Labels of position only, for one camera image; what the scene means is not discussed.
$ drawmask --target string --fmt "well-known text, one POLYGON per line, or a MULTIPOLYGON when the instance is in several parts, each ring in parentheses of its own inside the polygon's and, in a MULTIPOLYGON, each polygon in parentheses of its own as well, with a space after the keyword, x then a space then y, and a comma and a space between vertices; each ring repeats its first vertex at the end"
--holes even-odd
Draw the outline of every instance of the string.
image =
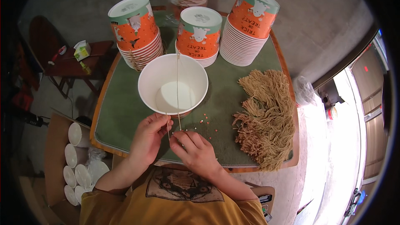
POLYGON ((182 127, 180 126, 180 117, 179 117, 179 92, 178 92, 178 89, 179 89, 179 85, 178 85, 178 80, 177 80, 177 64, 178 64, 178 61, 179 61, 179 58, 180 58, 180 53, 179 53, 179 51, 178 51, 178 53, 177 53, 177 55, 176 55, 176 105, 177 105, 177 111, 178 111, 178 121, 179 121, 179 130, 180 131, 182 131, 182 127))
POLYGON ((168 133, 168 141, 171 139, 170 138, 170 127, 168 126, 168 123, 169 123, 170 121, 168 120, 168 122, 167 122, 167 133, 168 133))
MULTIPOLYGON (((178 92, 178 88, 179 88, 179 84, 178 84, 178 80, 177 80, 177 64, 178 64, 178 60, 179 60, 180 56, 179 56, 179 52, 176 55, 176 105, 177 105, 177 111, 178 111, 178 121, 179 121, 179 130, 182 131, 182 127, 180 124, 180 116, 179 116, 179 92, 178 92)), ((170 139, 170 128, 168 126, 169 121, 167 122, 167 133, 168 133, 168 140, 170 139)))

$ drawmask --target wooden chair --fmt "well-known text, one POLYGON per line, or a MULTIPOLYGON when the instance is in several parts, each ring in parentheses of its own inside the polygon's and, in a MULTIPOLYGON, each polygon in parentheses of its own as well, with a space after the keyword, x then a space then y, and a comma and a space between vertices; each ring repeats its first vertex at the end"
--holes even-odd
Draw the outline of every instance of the wooden chair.
POLYGON ((103 78, 106 78, 107 73, 102 70, 100 59, 107 56, 107 52, 113 44, 113 41, 89 43, 92 49, 90 56, 82 60, 91 70, 91 73, 87 74, 82 69, 80 63, 74 58, 75 49, 68 47, 67 42, 65 42, 61 34, 47 18, 36 16, 32 19, 29 26, 30 49, 41 66, 44 75, 50 77, 65 99, 68 98, 68 92, 73 87, 75 78, 84 80, 96 96, 100 95, 101 87, 100 89, 96 89, 89 81, 89 76, 95 70, 100 69, 103 78), (59 55, 58 50, 64 45, 67 47, 67 51, 64 55, 59 55), (61 77, 60 83, 54 77, 61 77), (66 93, 63 91, 65 85, 67 85, 66 93))
POLYGON ((245 182, 247 185, 252 186, 253 188, 251 188, 251 190, 253 191, 254 194, 256 194, 256 196, 261 197, 263 195, 272 195, 273 198, 271 201, 265 203, 265 205, 268 205, 268 207, 264 207, 268 212, 268 214, 271 213, 272 211, 272 206, 274 204, 274 199, 275 199, 275 189, 273 187, 263 187, 263 186, 258 186, 256 184, 253 184, 251 182, 245 182))

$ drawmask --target plastic bag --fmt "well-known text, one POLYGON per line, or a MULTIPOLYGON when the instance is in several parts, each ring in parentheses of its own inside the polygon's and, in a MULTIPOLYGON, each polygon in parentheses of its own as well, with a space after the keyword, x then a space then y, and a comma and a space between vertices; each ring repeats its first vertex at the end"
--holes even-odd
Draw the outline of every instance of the plastic bag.
POLYGON ((101 161, 106 157, 107 153, 102 149, 90 147, 88 150, 88 155, 89 159, 86 162, 86 167, 88 167, 92 161, 101 161))
POLYGON ((313 85, 303 76, 293 79, 294 96, 296 103, 300 106, 306 106, 310 103, 317 106, 313 85))

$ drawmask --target wooden stool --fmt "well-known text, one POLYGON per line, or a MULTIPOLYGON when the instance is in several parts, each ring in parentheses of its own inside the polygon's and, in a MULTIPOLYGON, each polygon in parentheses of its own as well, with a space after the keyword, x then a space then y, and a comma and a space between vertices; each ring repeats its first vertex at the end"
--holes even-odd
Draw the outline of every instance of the wooden stool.
POLYGON ((253 191, 254 194, 256 194, 256 196, 261 197, 263 195, 272 195, 273 198, 271 201, 265 203, 266 205, 268 205, 268 208, 266 208, 268 214, 271 213, 272 211, 272 206, 274 204, 274 199, 275 199, 275 189, 273 187, 263 187, 263 186, 258 186, 256 184, 253 184, 251 182, 245 182, 247 185, 252 186, 253 188, 251 188, 251 190, 253 191))

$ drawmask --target jute string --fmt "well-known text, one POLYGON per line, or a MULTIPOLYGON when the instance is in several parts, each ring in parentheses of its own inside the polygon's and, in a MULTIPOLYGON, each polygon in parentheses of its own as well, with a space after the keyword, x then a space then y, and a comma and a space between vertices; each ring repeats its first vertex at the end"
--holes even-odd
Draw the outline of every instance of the jute string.
POLYGON ((243 113, 234 114, 241 150, 260 164, 261 171, 277 171, 293 148, 294 103, 289 82, 280 71, 253 70, 239 84, 250 96, 243 102, 243 113))
MULTIPOLYGON (((176 55, 176 105, 177 105, 177 111, 178 111, 178 121, 179 121, 179 130, 182 131, 182 127, 180 125, 180 117, 179 117, 179 84, 178 84, 178 70, 177 70, 177 66, 178 66, 178 62, 179 62, 179 58, 180 58, 180 53, 178 52, 176 55)), ((168 122, 167 122, 167 132, 168 132, 168 140, 170 139, 170 128, 168 126, 168 122)))

